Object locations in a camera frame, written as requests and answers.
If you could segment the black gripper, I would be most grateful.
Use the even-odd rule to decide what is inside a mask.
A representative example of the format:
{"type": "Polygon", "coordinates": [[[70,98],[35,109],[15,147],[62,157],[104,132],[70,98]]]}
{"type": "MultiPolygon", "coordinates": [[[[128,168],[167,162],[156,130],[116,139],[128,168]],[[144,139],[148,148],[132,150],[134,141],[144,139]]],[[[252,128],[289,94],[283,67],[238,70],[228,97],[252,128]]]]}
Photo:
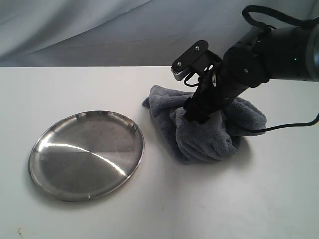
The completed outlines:
{"type": "Polygon", "coordinates": [[[205,77],[199,77],[195,93],[183,104],[183,117],[204,124],[210,114],[225,108],[246,89],[266,82],[266,70],[254,54],[246,47],[231,47],[221,62],[209,67],[205,77]]]}

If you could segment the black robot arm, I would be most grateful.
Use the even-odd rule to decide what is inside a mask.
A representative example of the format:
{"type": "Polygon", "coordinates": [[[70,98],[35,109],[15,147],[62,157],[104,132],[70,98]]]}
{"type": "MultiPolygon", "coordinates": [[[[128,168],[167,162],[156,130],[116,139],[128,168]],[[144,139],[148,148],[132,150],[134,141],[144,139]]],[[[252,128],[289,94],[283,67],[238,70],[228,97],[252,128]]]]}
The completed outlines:
{"type": "Polygon", "coordinates": [[[248,88],[270,79],[319,79],[319,29],[287,27],[269,32],[252,27],[223,57],[198,41],[173,64],[187,81],[199,76],[194,95],[183,107],[188,122],[206,123],[248,88]]]}

